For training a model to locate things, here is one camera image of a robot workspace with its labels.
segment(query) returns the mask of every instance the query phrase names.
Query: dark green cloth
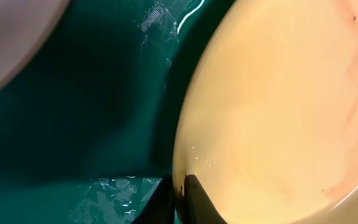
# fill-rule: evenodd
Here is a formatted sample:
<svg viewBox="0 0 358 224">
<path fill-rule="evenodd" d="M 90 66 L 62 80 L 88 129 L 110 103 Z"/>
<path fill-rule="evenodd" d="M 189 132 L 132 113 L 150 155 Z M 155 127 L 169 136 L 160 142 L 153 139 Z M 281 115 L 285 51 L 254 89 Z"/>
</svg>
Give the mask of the dark green cloth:
<svg viewBox="0 0 358 224">
<path fill-rule="evenodd" d="M 110 217 L 115 208 L 101 199 L 82 204 L 85 195 L 120 192 L 92 187 L 102 186 L 97 178 L 135 175 L 132 189 L 141 189 L 143 177 L 171 173 L 188 82 L 232 0 L 205 0 L 177 34 L 200 3 L 71 2 L 44 47 L 0 91 L 0 223 L 72 223 L 76 210 Z M 77 223 L 121 221 L 79 215 Z"/>
</svg>

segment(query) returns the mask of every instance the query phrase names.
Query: white round object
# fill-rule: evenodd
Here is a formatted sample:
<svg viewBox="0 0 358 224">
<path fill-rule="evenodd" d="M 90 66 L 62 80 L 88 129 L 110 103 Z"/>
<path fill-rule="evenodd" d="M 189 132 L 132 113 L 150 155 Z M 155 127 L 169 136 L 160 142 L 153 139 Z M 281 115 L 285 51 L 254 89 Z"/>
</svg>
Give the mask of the white round object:
<svg viewBox="0 0 358 224">
<path fill-rule="evenodd" d="M 234 3 L 183 105 L 177 197 L 189 174 L 228 223 L 358 223 L 358 0 Z"/>
<path fill-rule="evenodd" d="M 0 0 L 0 89 L 45 42 L 68 0 Z"/>
</svg>

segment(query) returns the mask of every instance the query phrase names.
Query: oval beige object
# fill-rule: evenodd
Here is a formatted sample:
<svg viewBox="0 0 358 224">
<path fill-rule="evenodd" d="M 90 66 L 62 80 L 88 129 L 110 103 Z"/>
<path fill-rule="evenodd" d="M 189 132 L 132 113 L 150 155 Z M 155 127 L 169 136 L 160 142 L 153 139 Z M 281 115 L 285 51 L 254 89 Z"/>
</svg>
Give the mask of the oval beige object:
<svg viewBox="0 0 358 224">
<path fill-rule="evenodd" d="M 178 197 L 186 174 L 228 223 L 358 223 L 358 0 L 235 2 L 183 105 Z"/>
<path fill-rule="evenodd" d="M 0 89 L 45 42 L 69 0 L 0 0 Z"/>
</svg>

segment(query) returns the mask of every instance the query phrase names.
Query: green surface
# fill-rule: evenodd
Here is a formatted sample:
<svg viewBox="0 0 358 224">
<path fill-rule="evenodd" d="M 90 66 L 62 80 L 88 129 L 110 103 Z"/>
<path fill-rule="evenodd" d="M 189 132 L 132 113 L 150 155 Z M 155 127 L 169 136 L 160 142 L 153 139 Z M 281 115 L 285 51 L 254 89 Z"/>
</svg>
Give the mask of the green surface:
<svg viewBox="0 0 358 224">
<path fill-rule="evenodd" d="M 0 91 L 0 223 L 134 219 L 171 173 L 188 82 L 232 0 L 205 0 L 178 34 L 200 3 L 71 2 Z"/>
</svg>

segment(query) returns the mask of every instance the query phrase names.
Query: teal background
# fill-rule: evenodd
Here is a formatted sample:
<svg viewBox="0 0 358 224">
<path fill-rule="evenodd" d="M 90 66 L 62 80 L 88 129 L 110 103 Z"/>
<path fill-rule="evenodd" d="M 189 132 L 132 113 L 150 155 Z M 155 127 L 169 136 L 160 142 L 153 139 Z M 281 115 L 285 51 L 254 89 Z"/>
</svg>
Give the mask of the teal background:
<svg viewBox="0 0 358 224">
<path fill-rule="evenodd" d="M 130 223 L 172 172 L 188 83 L 232 2 L 205 0 L 178 34 L 200 0 L 73 0 L 0 91 L 0 223 Z"/>
</svg>

